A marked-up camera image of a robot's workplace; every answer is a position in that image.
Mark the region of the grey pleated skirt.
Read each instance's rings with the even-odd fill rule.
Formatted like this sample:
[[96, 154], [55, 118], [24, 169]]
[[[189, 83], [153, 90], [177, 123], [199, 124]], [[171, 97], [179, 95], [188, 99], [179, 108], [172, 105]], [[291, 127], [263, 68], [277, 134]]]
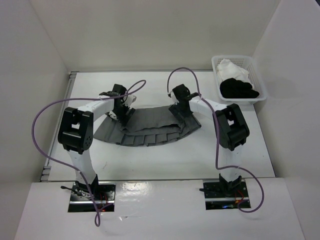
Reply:
[[181, 140], [200, 128], [194, 115], [178, 120], [168, 106], [159, 106], [136, 109], [125, 126], [107, 116], [93, 137], [120, 146], [150, 147]]

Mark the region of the black skirt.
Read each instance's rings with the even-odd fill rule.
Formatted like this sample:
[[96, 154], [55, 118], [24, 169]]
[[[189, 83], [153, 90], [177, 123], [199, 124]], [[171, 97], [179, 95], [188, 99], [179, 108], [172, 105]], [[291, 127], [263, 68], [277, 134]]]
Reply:
[[260, 93], [249, 82], [234, 78], [224, 80], [219, 86], [221, 95], [226, 99], [255, 99]]

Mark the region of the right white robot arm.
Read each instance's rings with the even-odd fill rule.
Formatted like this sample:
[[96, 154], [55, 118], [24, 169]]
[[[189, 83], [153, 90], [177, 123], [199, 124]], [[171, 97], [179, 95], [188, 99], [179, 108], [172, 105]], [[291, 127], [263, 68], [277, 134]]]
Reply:
[[242, 149], [250, 130], [240, 107], [218, 103], [191, 93], [184, 85], [175, 87], [168, 96], [173, 100], [170, 112], [178, 119], [199, 113], [213, 120], [216, 134], [217, 155], [215, 168], [219, 171], [219, 192], [231, 196], [242, 180], [239, 167], [242, 163]]

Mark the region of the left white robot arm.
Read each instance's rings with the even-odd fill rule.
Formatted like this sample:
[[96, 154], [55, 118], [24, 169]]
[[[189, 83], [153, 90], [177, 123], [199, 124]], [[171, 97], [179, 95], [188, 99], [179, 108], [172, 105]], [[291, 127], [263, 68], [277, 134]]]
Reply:
[[76, 168], [76, 190], [88, 200], [97, 198], [102, 189], [89, 151], [94, 122], [108, 114], [116, 123], [126, 124], [135, 112], [131, 107], [135, 101], [136, 96], [129, 94], [123, 85], [115, 84], [111, 91], [100, 93], [96, 100], [78, 108], [67, 107], [63, 112], [57, 139]]

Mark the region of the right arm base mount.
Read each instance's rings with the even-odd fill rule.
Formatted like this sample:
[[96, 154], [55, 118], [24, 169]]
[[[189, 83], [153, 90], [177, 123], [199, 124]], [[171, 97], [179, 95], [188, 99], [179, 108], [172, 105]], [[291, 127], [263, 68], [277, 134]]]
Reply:
[[203, 186], [199, 189], [204, 194], [206, 210], [230, 210], [237, 209], [240, 205], [243, 209], [250, 209], [251, 203], [244, 180], [235, 189], [225, 193], [220, 182], [215, 180], [204, 180]]

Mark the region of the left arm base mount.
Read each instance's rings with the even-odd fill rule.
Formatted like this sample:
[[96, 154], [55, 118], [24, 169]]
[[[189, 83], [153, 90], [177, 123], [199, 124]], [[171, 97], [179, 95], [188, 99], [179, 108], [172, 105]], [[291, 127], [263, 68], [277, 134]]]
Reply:
[[[74, 183], [72, 187], [61, 186], [62, 190], [70, 191], [68, 212], [87, 213], [95, 212], [95, 207], [88, 192], [80, 190]], [[94, 193], [94, 201], [98, 210], [113, 212], [115, 209], [116, 185], [112, 183], [99, 183], [98, 191]]]

